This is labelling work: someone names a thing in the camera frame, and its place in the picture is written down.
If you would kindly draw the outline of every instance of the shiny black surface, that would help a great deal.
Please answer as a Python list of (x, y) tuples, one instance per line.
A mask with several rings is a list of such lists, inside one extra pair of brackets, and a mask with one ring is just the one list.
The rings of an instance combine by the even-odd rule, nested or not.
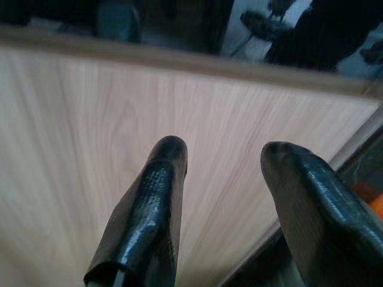
[(307, 286), (383, 286), (383, 225), (331, 167), (292, 143), (267, 144), (262, 173)]
[(180, 237), (186, 144), (175, 136), (157, 143), (113, 210), (84, 281), (125, 286), (174, 286)]
[(241, 22), (253, 36), (265, 41), (274, 41), (293, 30), (293, 27), (286, 22), (267, 18), (262, 13), (252, 10), (246, 10), (241, 14)]

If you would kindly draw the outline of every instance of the wooden trim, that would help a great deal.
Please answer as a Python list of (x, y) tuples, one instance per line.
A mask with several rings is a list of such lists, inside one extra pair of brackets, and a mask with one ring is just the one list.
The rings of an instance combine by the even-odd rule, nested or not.
[(354, 133), (347, 143), (329, 161), (338, 170), (380, 127), (383, 126), (383, 105)]
[(274, 221), (274, 223), (269, 227), (269, 229), (264, 233), (264, 235), (262, 235), (262, 237), (257, 241), (252, 250), (250, 250), (248, 255), (245, 256), (244, 259), (242, 259), (241, 262), (239, 262), (239, 264), (227, 274), (227, 276), (217, 285), (217, 287), (222, 287), (229, 279), (231, 279), (232, 276), (247, 263), (250, 257), (256, 254), (262, 248), (262, 246), (268, 242), (268, 240), (271, 237), (276, 235), (280, 228), (281, 224), (279, 223), (279, 220)]
[(0, 26), (0, 45), (67, 56), (167, 69), (227, 80), (322, 91), (347, 96), (383, 99), (383, 84), (294, 68), (248, 63), (156, 47), (100, 41), (29, 28)]

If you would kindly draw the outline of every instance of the wooden panel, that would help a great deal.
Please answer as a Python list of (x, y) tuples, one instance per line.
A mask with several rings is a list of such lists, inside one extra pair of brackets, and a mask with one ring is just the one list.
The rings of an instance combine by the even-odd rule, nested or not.
[(98, 41), (92, 38), (66, 36), (35, 29), (0, 25), (0, 45), (57, 52), (119, 63), (157, 67), (239, 81), (261, 81), (273, 86), (305, 88), (311, 91), (347, 94), (383, 100), (383, 81), (347, 78), (329, 73), (308, 72), (222, 57), (183, 53), (141, 45)]
[(97, 58), (0, 48), (0, 278), (78, 286), (152, 146), (189, 148), (178, 286), (214, 286), (276, 213), (268, 141), (326, 160), (379, 102)]

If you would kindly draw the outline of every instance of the orange object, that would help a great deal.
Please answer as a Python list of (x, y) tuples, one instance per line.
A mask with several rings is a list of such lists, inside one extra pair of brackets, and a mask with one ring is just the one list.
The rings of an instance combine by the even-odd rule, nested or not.
[(351, 190), (359, 195), (359, 197), (366, 202), (367, 204), (370, 204), (374, 201), (379, 195), (380, 192), (375, 187), (373, 187), (368, 182), (361, 181), (357, 184), (355, 184)]
[(383, 220), (383, 193), (370, 202), (369, 206), (378, 214), (381, 220)]

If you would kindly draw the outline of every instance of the light wooden board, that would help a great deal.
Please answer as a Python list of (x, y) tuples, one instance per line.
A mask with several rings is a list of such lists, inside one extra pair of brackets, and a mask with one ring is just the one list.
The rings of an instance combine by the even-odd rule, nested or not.
[(383, 81), (376, 79), (346, 78), (339, 75), (334, 77), (335, 74), (308, 72), (305, 69), (243, 62), (141, 45), (119, 44), (41, 32), (37, 29), (0, 25), (0, 45), (111, 60), (130, 65), (158, 67), (209, 77), (247, 82), (261, 81), (273, 86), (299, 87), (310, 91), (326, 91), (331, 94), (383, 100)]
[(330, 160), (378, 106), (329, 91), (2, 47), (2, 286), (81, 285), (112, 209), (165, 135), (189, 148), (177, 285), (214, 286), (276, 220), (262, 146), (290, 141)]

